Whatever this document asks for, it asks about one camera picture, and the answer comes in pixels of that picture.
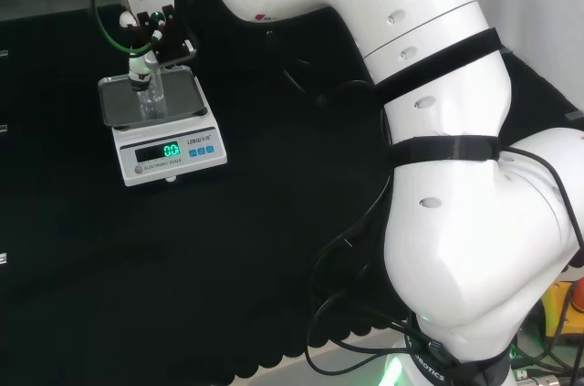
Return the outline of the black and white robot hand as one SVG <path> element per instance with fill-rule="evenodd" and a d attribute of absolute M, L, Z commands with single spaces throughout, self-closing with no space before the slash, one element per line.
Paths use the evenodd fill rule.
<path fill-rule="evenodd" d="M 134 92 L 156 91 L 155 81 L 161 67 L 178 65 L 196 53 L 196 37 L 182 21 L 174 5 L 164 5 L 153 12 L 133 15 L 126 10 L 120 16 L 120 27 L 135 35 L 129 47 L 128 79 Z"/>

